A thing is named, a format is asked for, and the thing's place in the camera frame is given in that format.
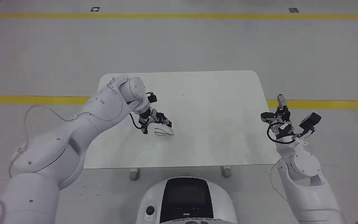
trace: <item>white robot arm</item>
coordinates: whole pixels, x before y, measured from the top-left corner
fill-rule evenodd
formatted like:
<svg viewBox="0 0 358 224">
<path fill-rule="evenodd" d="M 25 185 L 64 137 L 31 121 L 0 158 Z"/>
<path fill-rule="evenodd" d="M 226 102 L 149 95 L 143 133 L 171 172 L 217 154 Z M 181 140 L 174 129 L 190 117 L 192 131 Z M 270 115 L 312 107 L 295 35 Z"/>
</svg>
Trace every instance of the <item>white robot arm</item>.
<svg viewBox="0 0 358 224">
<path fill-rule="evenodd" d="M 307 143 L 304 137 L 315 131 L 314 126 L 321 117 L 316 113 L 310 114 L 299 125 L 303 132 L 294 134 L 284 96 L 279 95 L 277 100 L 279 107 L 276 113 L 262 113 L 261 119 L 270 124 L 267 136 L 276 143 L 277 152 L 281 155 L 278 169 L 287 196 L 285 200 L 299 223 L 345 223 L 335 195 L 321 172 L 319 161 L 305 149 Z M 276 140 L 270 137 L 270 130 L 275 134 Z M 309 186 L 295 183 L 302 179 L 310 179 Z"/>
<path fill-rule="evenodd" d="M 132 111 L 139 114 L 143 133 L 152 122 L 171 126 L 162 113 L 151 109 L 149 103 L 156 101 L 154 98 L 152 93 L 146 97 L 144 83 L 138 77 L 113 78 L 70 122 L 20 147 L 11 163 L 19 174 L 11 179 L 1 198 L 4 220 L 0 224 L 54 223 L 59 191 L 79 177 L 87 148 L 99 134 Z"/>
</svg>

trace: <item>yellow floor line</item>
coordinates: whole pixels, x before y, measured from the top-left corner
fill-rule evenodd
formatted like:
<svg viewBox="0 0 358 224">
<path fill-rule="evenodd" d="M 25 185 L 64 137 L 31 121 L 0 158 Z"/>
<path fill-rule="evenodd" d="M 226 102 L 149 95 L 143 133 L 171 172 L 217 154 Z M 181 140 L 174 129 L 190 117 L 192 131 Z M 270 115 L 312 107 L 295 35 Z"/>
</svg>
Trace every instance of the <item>yellow floor line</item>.
<svg viewBox="0 0 358 224">
<path fill-rule="evenodd" d="M 0 18 L 247 18 L 262 20 L 358 20 L 354 14 L 0 14 Z"/>
<path fill-rule="evenodd" d="M 0 104 L 67 104 L 83 105 L 88 96 L 1 96 Z M 277 100 L 267 100 L 270 108 L 277 107 Z M 341 109 L 358 110 L 358 101 L 345 100 L 288 100 L 291 109 Z"/>
</svg>

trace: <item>gray floor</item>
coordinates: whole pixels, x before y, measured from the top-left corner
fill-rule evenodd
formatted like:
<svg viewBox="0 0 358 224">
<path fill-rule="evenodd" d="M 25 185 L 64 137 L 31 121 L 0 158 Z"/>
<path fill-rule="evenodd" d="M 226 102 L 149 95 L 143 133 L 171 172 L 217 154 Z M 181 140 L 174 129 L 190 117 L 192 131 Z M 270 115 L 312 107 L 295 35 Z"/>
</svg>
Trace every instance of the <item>gray floor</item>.
<svg viewBox="0 0 358 224">
<path fill-rule="evenodd" d="M 2 0 L 0 13 L 356 13 L 357 1 Z M 358 21 L 0 19 L 0 94 L 87 96 L 105 73 L 253 70 L 266 98 L 357 100 Z M 24 141 L 28 105 L 0 105 L 0 192 L 11 153 Z M 56 105 L 66 117 L 80 106 Z M 348 223 L 358 221 L 358 111 L 316 110 L 323 118 L 309 138 Z M 292 110 L 299 122 L 309 110 Z M 48 111 L 31 113 L 31 135 L 60 124 Z M 239 223 L 296 223 L 272 189 L 270 166 L 240 166 L 224 179 L 218 167 L 85 170 L 61 193 L 56 223 L 134 223 L 145 191 L 165 178 L 193 175 L 228 191 Z M 281 183 L 274 174 L 274 184 Z"/>
</svg>

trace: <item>table leg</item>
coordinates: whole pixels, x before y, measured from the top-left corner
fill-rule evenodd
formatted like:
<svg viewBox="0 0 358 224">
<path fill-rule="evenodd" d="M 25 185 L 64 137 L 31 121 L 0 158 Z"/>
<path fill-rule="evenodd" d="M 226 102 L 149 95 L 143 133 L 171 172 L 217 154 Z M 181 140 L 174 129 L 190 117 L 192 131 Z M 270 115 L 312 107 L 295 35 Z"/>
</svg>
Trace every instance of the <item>table leg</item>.
<svg viewBox="0 0 358 224">
<path fill-rule="evenodd" d="M 139 179 L 139 177 L 140 177 L 140 168 L 130 169 L 129 179 L 131 181 L 136 181 Z"/>
<path fill-rule="evenodd" d="M 221 166 L 222 176 L 225 178 L 231 177 L 231 166 Z"/>
</svg>

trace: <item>table top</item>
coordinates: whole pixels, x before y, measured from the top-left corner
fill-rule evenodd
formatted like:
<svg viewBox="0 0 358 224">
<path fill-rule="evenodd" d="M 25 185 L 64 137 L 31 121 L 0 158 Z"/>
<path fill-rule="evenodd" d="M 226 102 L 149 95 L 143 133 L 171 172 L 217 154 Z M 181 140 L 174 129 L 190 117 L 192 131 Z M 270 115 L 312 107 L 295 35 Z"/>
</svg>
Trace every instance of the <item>table top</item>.
<svg viewBox="0 0 358 224">
<path fill-rule="evenodd" d="M 98 89 L 113 77 L 106 74 Z M 127 73 L 140 77 L 158 102 L 152 108 L 173 123 L 174 136 L 134 128 L 130 116 L 89 146 L 84 168 L 136 168 L 274 164 L 276 147 L 260 114 L 268 111 L 252 71 Z"/>
</svg>

